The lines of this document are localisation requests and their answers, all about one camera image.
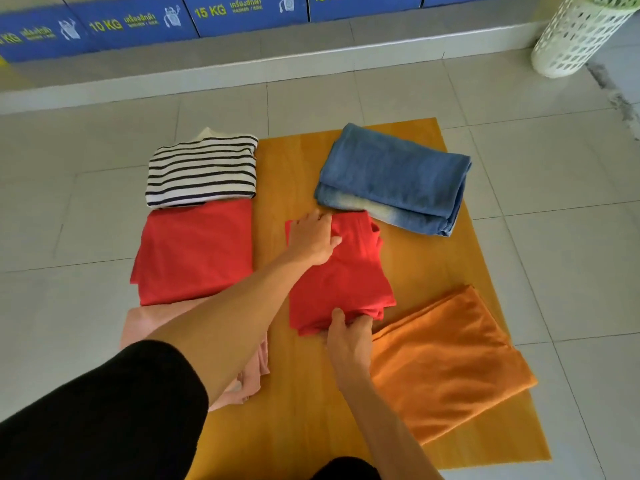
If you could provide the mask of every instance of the floor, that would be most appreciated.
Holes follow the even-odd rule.
[[[613,83],[640,114],[640,13],[626,21],[592,60],[606,67]]]
[[[153,150],[437,117],[554,460],[447,479],[637,476],[640,146],[588,71],[529,51],[0,118],[0,419],[114,354]]]

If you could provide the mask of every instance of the folded red shirt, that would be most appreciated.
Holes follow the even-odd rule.
[[[211,296],[249,276],[252,201],[153,210],[131,273],[140,305]]]
[[[291,221],[285,225],[287,241]],[[325,264],[311,267],[289,294],[289,325],[300,336],[326,330],[331,312],[341,308],[347,322],[360,315],[382,320],[395,306],[391,285],[380,264],[380,228],[367,212],[334,214],[332,235],[342,236]]]

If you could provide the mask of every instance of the white plastic basket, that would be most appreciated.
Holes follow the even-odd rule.
[[[573,74],[640,7],[640,0],[564,0],[533,49],[546,77]]]

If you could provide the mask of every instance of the black sleeve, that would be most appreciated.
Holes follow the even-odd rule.
[[[138,342],[0,423],[0,477],[183,480],[208,407],[178,350]]]

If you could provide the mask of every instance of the striped shirt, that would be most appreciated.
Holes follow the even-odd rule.
[[[159,148],[149,161],[152,209],[255,196],[258,138],[204,130],[196,141]]]

